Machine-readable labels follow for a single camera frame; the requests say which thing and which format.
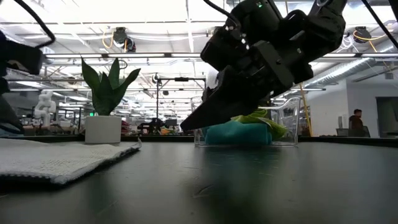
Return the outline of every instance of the person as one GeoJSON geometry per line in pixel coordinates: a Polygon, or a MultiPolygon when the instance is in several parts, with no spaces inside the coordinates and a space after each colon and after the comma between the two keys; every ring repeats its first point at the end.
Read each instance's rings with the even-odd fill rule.
{"type": "Polygon", "coordinates": [[[354,110],[354,115],[349,117],[349,136],[353,137],[363,137],[364,129],[362,122],[362,111],[360,109],[354,110]]]}

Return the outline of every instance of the transparent container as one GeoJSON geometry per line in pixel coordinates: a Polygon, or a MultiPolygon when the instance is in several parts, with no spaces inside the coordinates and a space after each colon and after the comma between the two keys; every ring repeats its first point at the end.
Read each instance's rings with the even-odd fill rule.
{"type": "MultiPolygon", "coordinates": [[[[267,110],[267,119],[286,129],[285,134],[281,138],[272,140],[271,146],[294,146],[298,143],[300,102],[300,97],[293,97],[280,106],[259,107],[259,109],[267,110]]],[[[200,96],[191,98],[192,111],[200,104],[200,96]]],[[[195,145],[210,146],[205,143],[205,137],[201,129],[195,130],[195,145]]]]}

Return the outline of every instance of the white robot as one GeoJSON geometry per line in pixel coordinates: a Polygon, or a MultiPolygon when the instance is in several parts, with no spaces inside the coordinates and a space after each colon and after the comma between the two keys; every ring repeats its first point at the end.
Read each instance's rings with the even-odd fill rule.
{"type": "MultiPolygon", "coordinates": [[[[43,126],[50,126],[50,113],[55,113],[57,105],[51,100],[52,91],[43,90],[39,95],[39,103],[35,107],[35,119],[40,119],[43,122],[43,126]]],[[[40,121],[34,121],[34,126],[39,126],[40,121]]]]}

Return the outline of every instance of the table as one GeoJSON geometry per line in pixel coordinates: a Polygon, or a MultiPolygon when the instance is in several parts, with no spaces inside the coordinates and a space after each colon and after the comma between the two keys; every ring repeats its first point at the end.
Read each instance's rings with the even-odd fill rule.
{"type": "Polygon", "coordinates": [[[398,151],[144,142],[60,190],[0,193],[0,223],[398,223],[398,151]]]}

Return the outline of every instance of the ceiling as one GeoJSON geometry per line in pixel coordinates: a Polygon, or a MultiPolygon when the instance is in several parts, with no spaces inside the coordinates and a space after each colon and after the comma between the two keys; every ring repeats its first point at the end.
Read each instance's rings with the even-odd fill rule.
{"type": "MultiPolygon", "coordinates": [[[[137,52],[199,53],[204,48],[214,27],[222,26],[226,19],[224,15],[210,8],[201,0],[25,0],[25,2],[56,35],[56,43],[49,47],[57,54],[123,52],[123,49],[115,45],[107,48],[112,42],[109,37],[116,27],[127,28],[128,35],[136,43],[137,52]]],[[[237,4],[239,1],[212,0],[212,2],[230,11],[233,4],[237,4]]],[[[280,13],[285,16],[285,2],[275,1],[275,3],[280,13]]],[[[312,4],[311,1],[287,1],[289,11],[300,9],[305,13],[309,12],[312,4]]],[[[371,1],[371,4],[381,21],[396,25],[396,19],[388,6],[388,1],[371,1]]],[[[352,32],[357,26],[366,26],[373,37],[384,35],[360,0],[349,1],[343,12],[343,17],[346,20],[347,32],[352,32]]],[[[37,45],[48,39],[33,18],[13,0],[2,1],[0,29],[8,37],[27,45],[37,45]]],[[[394,26],[391,31],[396,32],[398,29],[394,26]]],[[[342,45],[336,52],[364,52],[370,48],[369,44],[351,44],[350,41],[346,39],[345,45],[342,45]]],[[[386,38],[381,38],[374,44],[377,45],[384,41],[386,38]]],[[[112,61],[102,62],[104,66],[95,67],[95,69],[107,73],[108,66],[112,61]]],[[[203,78],[210,69],[206,63],[192,60],[171,63],[169,58],[153,58],[152,62],[156,62],[157,65],[143,65],[146,63],[146,58],[130,59],[131,65],[121,70],[121,76],[128,75],[136,68],[141,68],[141,74],[129,88],[155,88],[152,77],[156,73],[161,78],[181,76],[203,78]]],[[[314,73],[318,74],[336,63],[320,62],[312,65],[314,73]]],[[[47,72],[43,69],[40,74],[40,78],[46,80],[71,77],[81,79],[81,67],[49,66],[47,72]]],[[[56,85],[58,88],[73,88],[74,86],[86,88],[83,82],[74,86],[67,82],[47,82],[47,84],[56,85]]],[[[203,82],[171,81],[166,87],[193,89],[192,91],[169,91],[167,96],[160,94],[161,98],[180,98],[181,102],[186,102],[193,96],[201,95],[200,89],[203,87],[203,82]]],[[[155,91],[149,91],[149,93],[149,95],[155,96],[155,91]]],[[[143,91],[129,91],[126,93],[126,100],[151,102],[141,103],[141,105],[152,105],[155,99],[149,95],[143,91]]]]}

